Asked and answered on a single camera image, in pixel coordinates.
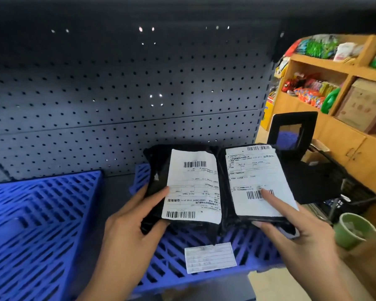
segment green bucket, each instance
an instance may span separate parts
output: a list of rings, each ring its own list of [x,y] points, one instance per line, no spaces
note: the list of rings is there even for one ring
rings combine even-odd
[[[343,213],[333,228],[337,245],[346,250],[351,250],[376,233],[376,228],[368,220],[349,212]]]

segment barcode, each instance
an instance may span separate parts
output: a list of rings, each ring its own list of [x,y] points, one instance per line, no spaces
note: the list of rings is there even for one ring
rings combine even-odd
[[[203,161],[184,162],[184,168],[192,168],[192,167],[206,167],[206,162],[203,162]]]
[[[254,151],[254,150],[266,150],[271,149],[271,146],[265,145],[265,146],[252,146],[252,147],[246,147],[248,151]]]
[[[172,219],[177,219],[177,218],[194,219],[195,211],[167,211],[166,216]]]
[[[268,191],[274,195],[274,191],[272,189]],[[263,198],[260,191],[247,191],[246,195],[248,196],[248,199],[262,199]]]

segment beige floor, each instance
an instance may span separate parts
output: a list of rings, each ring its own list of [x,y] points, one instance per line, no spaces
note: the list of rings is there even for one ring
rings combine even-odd
[[[267,136],[268,132],[259,127],[255,143],[266,143]],[[354,301],[373,301],[351,269],[342,263],[341,270]],[[257,301],[310,301],[286,268],[275,268],[264,273],[251,272],[248,277]]]

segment cabinet handle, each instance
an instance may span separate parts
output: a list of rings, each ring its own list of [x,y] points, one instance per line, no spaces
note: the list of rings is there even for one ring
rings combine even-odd
[[[355,158],[358,156],[358,154],[361,154],[361,153],[362,153],[362,152],[357,152],[352,160],[354,161]]]
[[[353,149],[354,149],[354,148],[350,148],[350,149],[348,150],[348,152],[345,154],[345,156],[346,156],[346,157],[349,157],[348,154],[349,154],[349,153],[351,152],[351,150],[353,150]]]

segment black plastic wrapping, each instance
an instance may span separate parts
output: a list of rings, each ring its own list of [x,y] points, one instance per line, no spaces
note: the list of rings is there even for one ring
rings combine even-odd
[[[206,146],[203,144],[181,144],[181,145],[155,145],[149,149],[144,150],[144,155],[149,161],[151,168],[151,175],[146,196],[150,196],[162,188],[167,186],[168,171],[170,167],[170,158],[172,149],[180,151],[206,151],[216,157],[217,171],[220,186],[220,201],[221,201],[221,223],[216,225],[209,222],[200,221],[185,221],[185,220],[170,220],[171,223],[183,224],[184,226],[203,229],[211,243],[216,243],[217,236],[222,236],[224,233],[238,224],[249,224],[253,220],[270,222],[280,227],[284,227],[287,232],[295,232],[295,229],[290,225],[285,217],[256,217],[256,216],[240,216],[235,213],[234,203],[232,201],[229,177],[226,166],[226,150],[218,146]],[[161,219],[164,200],[157,204],[142,221],[141,230],[147,233],[151,227]]]

